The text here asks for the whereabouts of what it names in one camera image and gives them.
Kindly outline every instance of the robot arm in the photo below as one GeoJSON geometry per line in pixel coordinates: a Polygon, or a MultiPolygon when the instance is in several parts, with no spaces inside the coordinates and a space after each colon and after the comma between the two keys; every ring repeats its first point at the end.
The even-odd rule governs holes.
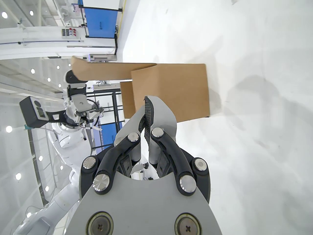
{"type": "Polygon", "coordinates": [[[221,235],[208,204],[208,166],[178,147],[172,137],[176,132],[173,118],[159,98],[145,97],[145,106],[121,129],[114,146],[85,159],[89,164],[81,167],[82,199],[67,235],[221,235]],[[162,125],[160,117],[166,124],[162,125]],[[129,178],[140,160],[137,150],[143,124],[145,138],[152,144],[149,161],[160,177],[156,180],[129,178]]]}
{"type": "Polygon", "coordinates": [[[77,129],[92,123],[104,109],[98,104],[91,105],[86,97],[86,82],[78,80],[72,71],[67,72],[66,81],[67,99],[64,102],[65,110],[57,112],[45,111],[39,99],[27,97],[20,102],[27,126],[40,128],[50,123],[58,123],[68,128],[77,129]]]}
{"type": "Polygon", "coordinates": [[[70,183],[63,188],[40,211],[25,218],[14,235],[52,235],[57,223],[79,200],[79,174],[84,158],[90,156],[91,147],[83,128],[92,123],[104,110],[97,104],[91,105],[86,97],[86,84],[79,81],[69,71],[66,75],[67,99],[65,110],[47,112],[40,100],[27,97],[20,102],[26,124],[39,128],[52,123],[54,132],[49,132],[49,140],[62,160],[72,168],[70,183]]]}

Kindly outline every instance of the white pillar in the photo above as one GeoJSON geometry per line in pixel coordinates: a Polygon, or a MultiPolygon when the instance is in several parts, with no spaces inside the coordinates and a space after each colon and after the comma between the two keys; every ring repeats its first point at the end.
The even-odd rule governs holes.
{"type": "Polygon", "coordinates": [[[0,60],[114,54],[113,38],[86,38],[84,28],[75,28],[77,39],[63,39],[64,27],[26,27],[0,29],[0,60]]]}

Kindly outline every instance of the white floor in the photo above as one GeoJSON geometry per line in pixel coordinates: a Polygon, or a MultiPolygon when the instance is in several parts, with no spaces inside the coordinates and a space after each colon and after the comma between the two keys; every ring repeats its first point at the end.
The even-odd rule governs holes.
{"type": "Polygon", "coordinates": [[[124,11],[124,62],[207,65],[212,116],[179,123],[177,142],[207,161],[223,234],[313,234],[313,0],[124,11]]]}

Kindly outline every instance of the textured gripper pad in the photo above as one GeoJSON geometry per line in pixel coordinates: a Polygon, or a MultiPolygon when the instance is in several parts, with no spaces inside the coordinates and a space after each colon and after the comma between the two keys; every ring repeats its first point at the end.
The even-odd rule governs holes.
{"type": "Polygon", "coordinates": [[[145,96],[145,139],[150,143],[150,127],[153,124],[154,108],[151,100],[145,96]]]}

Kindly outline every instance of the wire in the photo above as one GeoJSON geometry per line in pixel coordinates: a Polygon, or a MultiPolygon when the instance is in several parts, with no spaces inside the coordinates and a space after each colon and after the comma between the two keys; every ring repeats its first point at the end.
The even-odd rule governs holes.
{"type": "MultiPolygon", "coordinates": [[[[99,106],[98,106],[98,104],[97,104],[96,102],[94,102],[94,101],[91,100],[91,99],[87,99],[87,100],[89,100],[89,101],[95,103],[95,105],[97,106],[97,109],[99,109],[99,106]]],[[[96,126],[96,125],[98,124],[98,122],[99,122],[99,117],[100,117],[100,116],[97,117],[97,121],[96,121],[96,123],[94,124],[94,126],[96,126]]]]}
{"type": "Polygon", "coordinates": [[[54,132],[56,135],[58,135],[59,133],[57,133],[56,131],[54,130],[51,130],[51,129],[48,129],[48,128],[44,128],[44,127],[38,127],[38,129],[44,129],[44,130],[48,130],[50,132],[54,132]]]}

